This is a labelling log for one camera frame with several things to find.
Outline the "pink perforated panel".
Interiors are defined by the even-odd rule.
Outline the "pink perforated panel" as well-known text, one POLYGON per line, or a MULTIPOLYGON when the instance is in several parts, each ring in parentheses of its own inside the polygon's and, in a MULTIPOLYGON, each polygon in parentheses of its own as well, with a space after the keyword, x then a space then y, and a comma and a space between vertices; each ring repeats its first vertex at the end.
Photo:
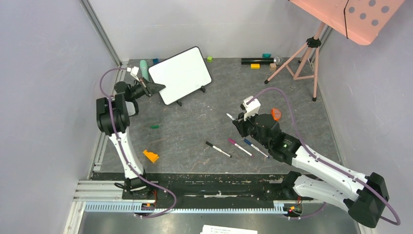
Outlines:
POLYGON ((292 0, 359 45, 371 44, 404 0, 292 0))

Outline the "black capped whiteboard marker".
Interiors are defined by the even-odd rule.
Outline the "black capped whiteboard marker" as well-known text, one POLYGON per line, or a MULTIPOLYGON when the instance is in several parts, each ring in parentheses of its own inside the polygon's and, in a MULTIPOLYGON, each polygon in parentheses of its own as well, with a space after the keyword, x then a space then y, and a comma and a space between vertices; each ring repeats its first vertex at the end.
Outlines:
POLYGON ((206 145, 212 147, 212 148, 215 149, 216 151, 218 151, 218 152, 220 152, 220 153, 222 153, 222 154, 224 154, 224 155, 226 155, 226 156, 228 156, 228 157, 232 157, 230 154, 224 152, 222 149, 216 147, 215 145, 213 145, 212 143, 210 143, 210 142, 208 142, 208 141, 206 141, 206 145))

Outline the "beige wooden block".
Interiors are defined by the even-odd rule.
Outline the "beige wooden block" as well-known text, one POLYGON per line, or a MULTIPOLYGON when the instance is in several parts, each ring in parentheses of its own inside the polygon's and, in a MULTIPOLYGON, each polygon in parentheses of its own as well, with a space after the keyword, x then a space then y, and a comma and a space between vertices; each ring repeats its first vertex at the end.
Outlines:
POLYGON ((269 67, 270 67, 270 71, 275 72, 277 70, 277 64, 275 63, 270 64, 269 67))

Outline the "blue capped whiteboard marker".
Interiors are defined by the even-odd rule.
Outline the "blue capped whiteboard marker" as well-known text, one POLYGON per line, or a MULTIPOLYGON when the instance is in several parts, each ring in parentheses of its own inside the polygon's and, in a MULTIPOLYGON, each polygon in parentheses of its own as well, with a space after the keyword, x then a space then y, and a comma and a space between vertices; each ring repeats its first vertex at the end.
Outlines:
POLYGON ((244 138, 244 142, 246 144, 248 144, 249 146, 251 146, 253 149, 255 149, 257 152, 259 152, 260 154, 264 155, 266 158, 270 158, 269 155, 267 155, 265 152, 263 152, 262 150, 260 150, 257 146, 255 146, 251 141, 249 141, 247 138, 244 138))

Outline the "orange rounded toy brick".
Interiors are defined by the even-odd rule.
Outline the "orange rounded toy brick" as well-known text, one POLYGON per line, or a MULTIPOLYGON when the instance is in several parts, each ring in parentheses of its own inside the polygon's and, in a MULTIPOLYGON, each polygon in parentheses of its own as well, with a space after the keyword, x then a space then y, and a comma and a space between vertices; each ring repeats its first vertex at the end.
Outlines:
POLYGON ((272 108, 271 115, 275 121, 278 121, 282 117, 282 112, 277 108, 272 108))

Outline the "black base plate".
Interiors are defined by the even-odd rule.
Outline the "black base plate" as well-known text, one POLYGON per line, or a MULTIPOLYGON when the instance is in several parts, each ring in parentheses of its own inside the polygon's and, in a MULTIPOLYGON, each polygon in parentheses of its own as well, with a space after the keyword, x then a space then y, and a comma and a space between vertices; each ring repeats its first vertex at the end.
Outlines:
POLYGON ((161 189, 148 197, 123 191, 124 200, 154 201, 157 208, 270 208, 272 202, 292 201, 298 195, 292 189, 289 174, 167 174, 147 173, 147 180, 161 189))

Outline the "yellow block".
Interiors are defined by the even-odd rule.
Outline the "yellow block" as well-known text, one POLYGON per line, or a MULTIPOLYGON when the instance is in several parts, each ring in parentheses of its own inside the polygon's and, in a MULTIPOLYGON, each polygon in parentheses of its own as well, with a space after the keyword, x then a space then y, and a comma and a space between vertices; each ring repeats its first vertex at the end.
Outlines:
POLYGON ((260 69, 260 65, 259 64, 251 64, 250 68, 251 69, 260 69))

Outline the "white paper sheet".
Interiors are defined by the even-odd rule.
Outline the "white paper sheet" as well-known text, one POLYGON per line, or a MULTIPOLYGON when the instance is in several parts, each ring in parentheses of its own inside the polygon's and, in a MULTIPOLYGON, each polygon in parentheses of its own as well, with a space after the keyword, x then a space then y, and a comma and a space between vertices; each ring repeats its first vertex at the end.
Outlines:
POLYGON ((200 234, 258 234, 256 230, 204 225, 200 234))

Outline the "orange wedge toy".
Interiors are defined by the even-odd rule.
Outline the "orange wedge toy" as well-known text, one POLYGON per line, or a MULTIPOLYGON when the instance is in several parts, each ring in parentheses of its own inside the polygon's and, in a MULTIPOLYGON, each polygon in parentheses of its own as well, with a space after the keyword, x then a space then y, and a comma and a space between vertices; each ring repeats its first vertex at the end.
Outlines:
POLYGON ((150 152, 148 150, 143 151, 144 156, 151 161, 152 163, 155 163, 159 159, 159 155, 153 152, 150 152))

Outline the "purple capped whiteboard marker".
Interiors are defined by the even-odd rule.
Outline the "purple capped whiteboard marker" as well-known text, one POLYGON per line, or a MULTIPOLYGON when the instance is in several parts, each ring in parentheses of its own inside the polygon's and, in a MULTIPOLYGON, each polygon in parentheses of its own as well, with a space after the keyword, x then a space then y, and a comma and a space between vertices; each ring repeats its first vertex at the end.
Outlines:
POLYGON ((250 157, 253 157, 253 154, 250 153, 249 151, 247 151, 245 148, 243 148, 242 146, 240 146, 235 140, 228 138, 227 139, 231 144, 233 144, 235 147, 237 147, 238 149, 242 150, 243 152, 245 152, 247 155, 249 155, 250 157))

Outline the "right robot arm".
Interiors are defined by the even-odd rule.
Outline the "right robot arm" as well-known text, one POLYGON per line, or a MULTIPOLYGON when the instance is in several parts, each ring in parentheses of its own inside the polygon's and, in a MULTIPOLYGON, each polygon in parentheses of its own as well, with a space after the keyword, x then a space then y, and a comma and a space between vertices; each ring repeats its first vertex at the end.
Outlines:
POLYGON ((318 154, 299 139, 282 132, 270 114, 247 118, 239 114, 232 123, 242 137, 250 136, 267 149, 271 158, 320 179, 317 182, 301 173, 289 172, 281 186, 284 197, 321 200, 341 208, 353 220, 369 228, 375 228, 383 218, 389 193, 381 175, 374 172, 365 175, 318 154))

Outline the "white whiteboard black frame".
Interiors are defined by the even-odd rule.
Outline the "white whiteboard black frame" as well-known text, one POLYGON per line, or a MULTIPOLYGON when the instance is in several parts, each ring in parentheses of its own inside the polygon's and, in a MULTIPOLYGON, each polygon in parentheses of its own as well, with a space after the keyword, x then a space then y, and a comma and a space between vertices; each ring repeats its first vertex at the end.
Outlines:
POLYGON ((153 82, 165 85, 159 92, 165 105, 175 103, 212 82, 198 46, 149 67, 148 73, 153 82))

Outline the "clear round bulb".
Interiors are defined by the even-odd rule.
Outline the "clear round bulb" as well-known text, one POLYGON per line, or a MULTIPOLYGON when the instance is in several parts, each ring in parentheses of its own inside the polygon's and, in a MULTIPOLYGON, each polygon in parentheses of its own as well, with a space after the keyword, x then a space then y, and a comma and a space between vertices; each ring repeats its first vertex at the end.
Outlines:
POLYGON ((283 64, 283 57, 274 56, 274 63, 275 63, 276 65, 282 65, 282 64, 283 64))

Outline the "green whiteboard marker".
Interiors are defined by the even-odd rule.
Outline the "green whiteboard marker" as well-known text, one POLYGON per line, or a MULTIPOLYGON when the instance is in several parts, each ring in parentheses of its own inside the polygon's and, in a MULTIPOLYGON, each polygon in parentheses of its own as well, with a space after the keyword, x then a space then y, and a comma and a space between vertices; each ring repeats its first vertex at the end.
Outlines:
POLYGON ((230 115, 229 113, 226 113, 226 115, 232 120, 232 121, 234 121, 234 120, 236 120, 236 118, 234 118, 232 115, 230 115))

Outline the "mint green toy marker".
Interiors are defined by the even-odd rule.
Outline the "mint green toy marker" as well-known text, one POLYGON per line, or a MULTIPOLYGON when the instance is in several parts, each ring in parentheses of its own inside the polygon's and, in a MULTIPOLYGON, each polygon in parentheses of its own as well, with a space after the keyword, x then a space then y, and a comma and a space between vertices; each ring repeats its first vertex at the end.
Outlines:
POLYGON ((149 76, 149 72, 148 72, 148 63, 146 60, 140 60, 139 62, 139 68, 141 70, 141 74, 142 77, 146 80, 146 81, 150 81, 150 76, 149 76))

